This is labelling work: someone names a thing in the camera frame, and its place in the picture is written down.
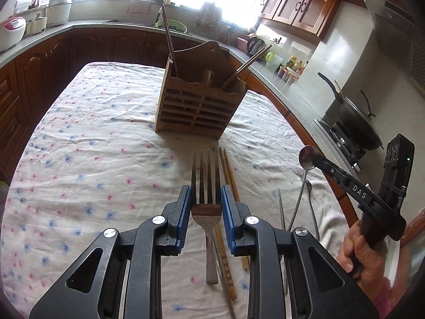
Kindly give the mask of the person's right hand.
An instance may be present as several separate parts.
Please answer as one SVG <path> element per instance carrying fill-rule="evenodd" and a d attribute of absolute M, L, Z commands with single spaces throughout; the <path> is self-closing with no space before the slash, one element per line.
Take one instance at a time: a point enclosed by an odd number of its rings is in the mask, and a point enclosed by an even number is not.
<path fill-rule="evenodd" d="M 381 242 L 371 248 L 361 232 L 361 221 L 358 220 L 344 236 L 336 260 L 341 267 L 351 273 L 354 270 L 354 258 L 362 265 L 360 273 L 354 275 L 357 285 L 373 300 L 385 285 L 386 245 Z"/>

